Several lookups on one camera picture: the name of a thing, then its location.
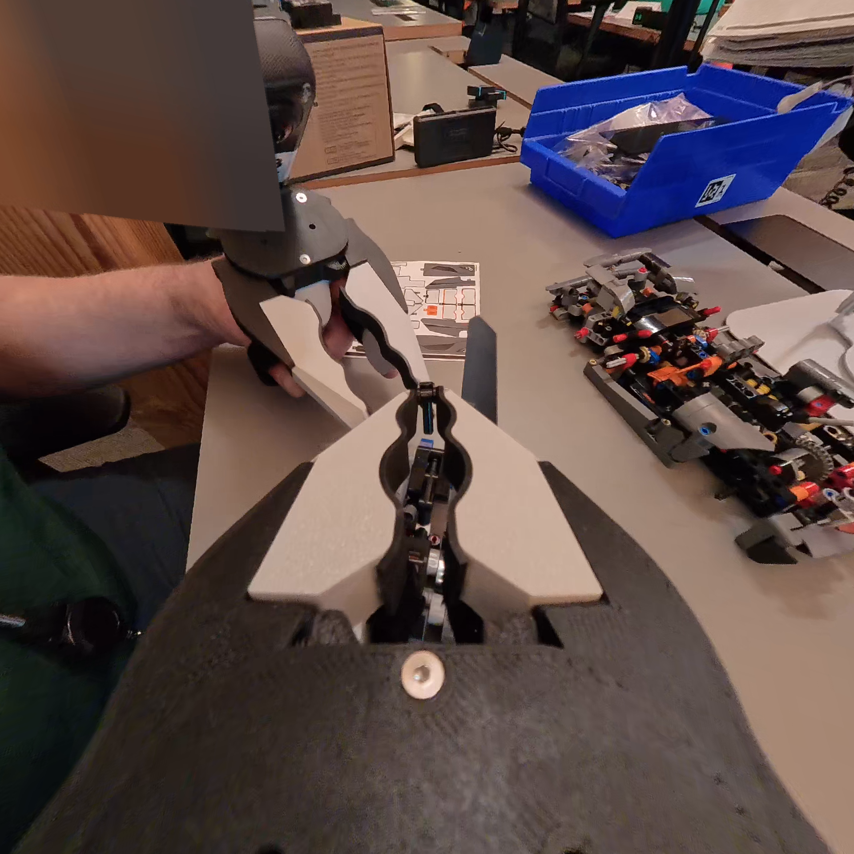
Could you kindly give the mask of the lego car chassis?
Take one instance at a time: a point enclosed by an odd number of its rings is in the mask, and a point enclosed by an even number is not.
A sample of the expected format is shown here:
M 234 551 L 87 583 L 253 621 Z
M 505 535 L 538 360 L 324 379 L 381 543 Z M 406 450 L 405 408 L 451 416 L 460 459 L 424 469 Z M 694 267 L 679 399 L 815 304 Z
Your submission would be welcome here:
M 550 313 L 592 348 L 585 376 L 668 467 L 698 459 L 755 518 L 735 543 L 760 564 L 852 553 L 852 296 L 846 352 L 777 367 L 761 336 L 717 323 L 692 278 L 652 250 L 600 255 L 548 286 Z

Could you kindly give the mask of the brown cardboard box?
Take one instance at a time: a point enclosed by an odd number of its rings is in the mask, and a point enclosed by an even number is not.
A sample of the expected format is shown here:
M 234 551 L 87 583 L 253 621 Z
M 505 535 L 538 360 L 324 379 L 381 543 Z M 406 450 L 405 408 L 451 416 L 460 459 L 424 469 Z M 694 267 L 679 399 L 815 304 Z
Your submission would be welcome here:
M 336 27 L 296 33 L 311 59 L 316 91 L 290 177 L 314 179 L 393 162 L 382 26 L 344 17 Z

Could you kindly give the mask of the blue plastic bin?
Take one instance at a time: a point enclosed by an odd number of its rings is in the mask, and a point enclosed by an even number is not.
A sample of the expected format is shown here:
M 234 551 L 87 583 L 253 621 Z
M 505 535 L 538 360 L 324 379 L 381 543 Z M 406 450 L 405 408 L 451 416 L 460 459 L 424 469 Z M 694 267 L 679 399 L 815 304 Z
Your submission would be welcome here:
M 831 131 L 844 126 L 852 98 L 820 91 L 788 113 L 784 96 L 804 87 L 702 65 L 582 80 L 537 91 L 520 160 L 530 181 L 612 238 L 762 201 Z M 684 95 L 726 123 L 664 136 L 626 189 L 561 156 L 575 132 L 648 101 Z

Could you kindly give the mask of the black round clip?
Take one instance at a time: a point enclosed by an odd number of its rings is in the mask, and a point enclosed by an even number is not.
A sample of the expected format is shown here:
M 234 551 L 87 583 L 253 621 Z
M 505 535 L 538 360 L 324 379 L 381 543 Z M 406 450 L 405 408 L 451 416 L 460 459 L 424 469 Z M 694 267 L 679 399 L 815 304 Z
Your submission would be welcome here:
M 111 652 L 133 635 L 119 609 L 103 597 L 1 612 L 1 630 L 2 636 L 27 646 L 84 657 Z

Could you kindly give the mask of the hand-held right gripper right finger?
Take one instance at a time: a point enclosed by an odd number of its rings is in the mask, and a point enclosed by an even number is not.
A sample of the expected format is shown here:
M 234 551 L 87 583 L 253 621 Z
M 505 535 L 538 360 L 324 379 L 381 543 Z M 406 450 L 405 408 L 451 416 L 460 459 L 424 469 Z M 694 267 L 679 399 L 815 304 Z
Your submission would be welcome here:
M 443 596 L 484 624 L 541 606 L 603 596 L 539 460 L 449 390 L 435 391 L 453 494 L 447 508 Z

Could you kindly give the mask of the clear plastic bags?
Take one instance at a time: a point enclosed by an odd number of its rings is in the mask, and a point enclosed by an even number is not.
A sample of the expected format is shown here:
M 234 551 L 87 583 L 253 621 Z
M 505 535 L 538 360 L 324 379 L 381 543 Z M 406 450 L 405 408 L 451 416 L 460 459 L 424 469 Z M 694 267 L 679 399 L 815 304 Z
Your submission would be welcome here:
M 552 150 L 568 162 L 628 189 L 662 137 L 727 124 L 693 105 L 683 93 L 648 101 L 563 137 Z

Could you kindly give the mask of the grey lego assembly orange stripe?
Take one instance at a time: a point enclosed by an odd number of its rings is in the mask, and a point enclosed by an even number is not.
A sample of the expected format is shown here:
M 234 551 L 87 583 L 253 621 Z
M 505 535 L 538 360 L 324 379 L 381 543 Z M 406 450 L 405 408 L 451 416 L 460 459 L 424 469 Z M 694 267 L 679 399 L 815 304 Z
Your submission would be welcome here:
M 496 335 L 481 318 L 469 326 L 462 395 L 422 383 L 395 411 L 400 438 L 383 457 L 382 475 L 398 501 L 391 566 L 397 573 L 388 609 L 411 628 L 423 603 L 429 539 L 421 529 L 435 504 L 445 504 L 438 551 L 443 570 L 435 575 L 447 622 L 458 644 L 480 644 L 484 619 L 509 609 L 515 588 L 500 573 L 507 555 L 495 529 L 505 520 L 501 461 L 518 450 L 495 423 Z

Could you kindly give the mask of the black rectangular device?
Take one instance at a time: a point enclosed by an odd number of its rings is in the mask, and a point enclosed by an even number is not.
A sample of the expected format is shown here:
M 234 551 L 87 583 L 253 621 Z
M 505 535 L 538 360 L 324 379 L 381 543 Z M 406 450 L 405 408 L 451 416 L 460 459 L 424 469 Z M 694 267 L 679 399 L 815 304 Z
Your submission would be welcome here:
M 495 146 L 496 117 L 494 106 L 414 117 L 416 166 L 430 168 L 490 156 Z

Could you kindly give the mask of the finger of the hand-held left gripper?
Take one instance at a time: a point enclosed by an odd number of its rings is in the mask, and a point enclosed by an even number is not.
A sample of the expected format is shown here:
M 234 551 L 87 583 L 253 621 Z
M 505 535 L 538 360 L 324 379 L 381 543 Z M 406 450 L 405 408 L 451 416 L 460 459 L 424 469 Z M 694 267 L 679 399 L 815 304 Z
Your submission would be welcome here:
M 293 297 L 265 300 L 261 307 L 294 381 L 347 428 L 363 422 L 366 406 L 347 383 L 342 357 L 333 355 L 326 343 L 333 308 L 330 287 L 304 287 Z
M 349 269 L 339 305 L 376 372 L 385 376 L 395 371 L 408 390 L 431 381 L 407 308 L 369 263 Z

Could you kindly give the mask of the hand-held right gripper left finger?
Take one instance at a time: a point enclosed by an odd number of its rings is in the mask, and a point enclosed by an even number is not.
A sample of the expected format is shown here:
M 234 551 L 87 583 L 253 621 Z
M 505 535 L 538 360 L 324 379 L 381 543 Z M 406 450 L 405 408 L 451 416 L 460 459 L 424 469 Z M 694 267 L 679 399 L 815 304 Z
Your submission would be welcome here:
M 408 478 L 417 393 L 401 393 L 320 453 L 249 584 L 259 601 L 309 604 L 362 624 L 413 593 L 397 490 Z

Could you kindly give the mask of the sticker sheet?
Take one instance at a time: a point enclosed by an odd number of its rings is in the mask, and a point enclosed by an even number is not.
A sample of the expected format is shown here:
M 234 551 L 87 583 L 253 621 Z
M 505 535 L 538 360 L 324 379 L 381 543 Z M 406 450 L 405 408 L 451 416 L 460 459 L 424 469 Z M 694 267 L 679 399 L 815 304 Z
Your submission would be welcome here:
M 377 272 L 427 360 L 463 359 L 468 327 L 480 314 L 476 262 L 392 262 Z

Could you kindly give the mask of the black office chair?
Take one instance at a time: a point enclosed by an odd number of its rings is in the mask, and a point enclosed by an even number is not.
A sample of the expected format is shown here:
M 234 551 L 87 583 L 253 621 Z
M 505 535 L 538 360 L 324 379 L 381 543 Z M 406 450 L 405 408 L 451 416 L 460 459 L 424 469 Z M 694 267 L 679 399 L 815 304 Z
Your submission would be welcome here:
M 120 432 L 131 411 L 131 396 L 119 385 L 3 403 L 2 449 L 28 463 Z

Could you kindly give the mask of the person's dark blue pants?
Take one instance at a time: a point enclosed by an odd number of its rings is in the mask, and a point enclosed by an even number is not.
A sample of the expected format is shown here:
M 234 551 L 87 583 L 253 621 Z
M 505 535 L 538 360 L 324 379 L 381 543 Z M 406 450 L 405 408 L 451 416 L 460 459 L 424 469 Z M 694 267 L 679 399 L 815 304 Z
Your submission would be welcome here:
M 32 481 L 98 536 L 148 623 L 182 581 L 200 445 L 188 444 Z

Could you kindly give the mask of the person's left hand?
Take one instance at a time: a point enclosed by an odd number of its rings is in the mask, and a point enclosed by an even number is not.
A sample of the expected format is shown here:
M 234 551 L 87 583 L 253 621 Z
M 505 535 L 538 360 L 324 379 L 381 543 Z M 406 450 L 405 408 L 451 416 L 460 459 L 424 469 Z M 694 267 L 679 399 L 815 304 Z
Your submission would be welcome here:
M 250 351 L 253 341 L 235 320 L 214 260 L 165 266 L 167 296 L 163 353 L 171 360 L 220 345 Z

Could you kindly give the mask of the white stand base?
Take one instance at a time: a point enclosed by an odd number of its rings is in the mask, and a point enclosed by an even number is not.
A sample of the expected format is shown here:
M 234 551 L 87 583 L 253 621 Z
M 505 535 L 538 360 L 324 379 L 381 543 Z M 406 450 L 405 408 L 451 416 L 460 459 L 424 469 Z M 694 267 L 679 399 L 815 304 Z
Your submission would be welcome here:
M 759 356 L 783 373 L 804 359 L 853 382 L 853 293 L 832 290 L 732 312 L 733 336 L 763 341 Z

